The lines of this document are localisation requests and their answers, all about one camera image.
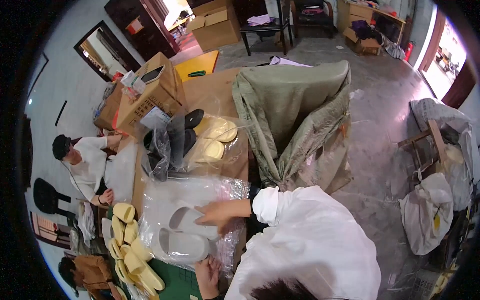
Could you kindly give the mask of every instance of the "fire extinguisher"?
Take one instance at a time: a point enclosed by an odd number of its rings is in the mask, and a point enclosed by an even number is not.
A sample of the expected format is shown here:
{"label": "fire extinguisher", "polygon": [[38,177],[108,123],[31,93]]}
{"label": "fire extinguisher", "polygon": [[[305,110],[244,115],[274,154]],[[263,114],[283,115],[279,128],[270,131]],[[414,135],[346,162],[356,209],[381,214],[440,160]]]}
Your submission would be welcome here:
{"label": "fire extinguisher", "polygon": [[414,43],[412,41],[408,42],[407,49],[405,49],[405,61],[408,61],[410,54],[412,54]]}

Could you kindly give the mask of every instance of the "wooden chair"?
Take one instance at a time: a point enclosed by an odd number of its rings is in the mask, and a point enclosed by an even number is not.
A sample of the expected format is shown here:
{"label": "wooden chair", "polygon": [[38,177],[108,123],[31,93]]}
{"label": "wooden chair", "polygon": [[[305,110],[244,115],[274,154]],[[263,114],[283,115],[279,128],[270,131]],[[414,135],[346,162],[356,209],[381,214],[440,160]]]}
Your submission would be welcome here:
{"label": "wooden chair", "polygon": [[280,32],[280,41],[282,42],[283,54],[287,54],[287,45],[285,44],[285,27],[288,27],[288,36],[290,38],[290,45],[293,46],[292,30],[290,28],[290,1],[289,0],[276,0],[278,7],[279,18],[275,18],[273,22],[258,26],[248,26],[248,24],[240,28],[241,37],[245,43],[248,56],[251,55],[250,47],[248,46],[247,33],[260,33],[260,41],[263,41],[261,33]]}
{"label": "wooden chair", "polygon": [[[328,14],[326,14],[325,12],[314,15],[301,14],[301,10],[305,6],[320,5],[320,7],[324,8],[324,3],[327,5]],[[328,37],[333,38],[335,26],[333,23],[333,8],[329,2],[325,0],[293,0],[291,1],[290,5],[292,7],[293,29],[295,30],[295,38],[299,37],[299,26],[325,27],[328,29]]]}

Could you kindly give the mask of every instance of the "person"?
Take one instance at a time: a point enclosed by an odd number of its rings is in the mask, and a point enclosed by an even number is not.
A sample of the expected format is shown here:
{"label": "person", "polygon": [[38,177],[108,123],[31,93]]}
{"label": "person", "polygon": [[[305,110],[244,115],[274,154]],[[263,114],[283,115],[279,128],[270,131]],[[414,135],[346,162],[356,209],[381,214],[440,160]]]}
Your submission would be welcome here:
{"label": "person", "polygon": [[102,151],[103,148],[119,145],[122,135],[103,137],[83,137],[75,146],[71,138],[61,134],[52,144],[53,156],[67,162],[70,170],[70,181],[83,196],[94,205],[110,205],[114,193],[108,186],[111,184],[111,168],[114,156]]}
{"label": "person", "polygon": [[112,273],[105,259],[100,255],[78,255],[74,259],[62,257],[59,263],[60,276],[75,290],[85,288],[96,300],[104,300],[104,290],[110,290],[115,300],[122,300],[113,284]]}
{"label": "person", "polygon": [[265,188],[250,199],[197,207],[197,224],[224,234],[233,217],[255,218],[268,227],[247,242],[230,287],[220,295],[220,263],[197,262],[204,300],[377,299],[381,274],[376,248],[341,203],[319,186],[279,192]]}

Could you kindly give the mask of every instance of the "hand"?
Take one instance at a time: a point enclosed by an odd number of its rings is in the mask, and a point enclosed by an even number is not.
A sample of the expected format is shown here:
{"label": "hand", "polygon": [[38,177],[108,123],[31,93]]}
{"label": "hand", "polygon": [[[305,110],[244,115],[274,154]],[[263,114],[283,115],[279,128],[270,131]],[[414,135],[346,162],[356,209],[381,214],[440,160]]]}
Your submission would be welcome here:
{"label": "hand", "polygon": [[113,202],[112,189],[107,189],[105,192],[103,192],[103,194],[98,197],[98,201],[100,202],[100,204],[111,205]]}
{"label": "hand", "polygon": [[226,234],[227,224],[233,217],[248,217],[252,213],[250,209],[250,200],[231,200],[223,202],[210,202],[206,206],[195,207],[196,210],[204,216],[195,220],[198,225],[215,225],[218,227],[220,235]]}
{"label": "hand", "polygon": [[220,294],[217,287],[220,267],[220,261],[211,255],[195,263],[195,275],[203,299],[213,299]]}

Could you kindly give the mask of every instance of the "dark hair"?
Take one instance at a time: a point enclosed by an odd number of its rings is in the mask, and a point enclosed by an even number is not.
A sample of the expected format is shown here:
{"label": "dark hair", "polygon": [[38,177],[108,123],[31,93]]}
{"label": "dark hair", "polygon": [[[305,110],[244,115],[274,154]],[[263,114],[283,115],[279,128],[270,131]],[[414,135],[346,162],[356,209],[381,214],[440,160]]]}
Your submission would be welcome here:
{"label": "dark hair", "polygon": [[278,279],[254,288],[250,296],[256,300],[320,300],[296,279]]}
{"label": "dark hair", "polygon": [[59,262],[59,273],[65,282],[73,288],[75,296],[78,297],[77,285],[73,279],[73,273],[71,270],[76,270],[75,263],[68,257],[62,257]]}

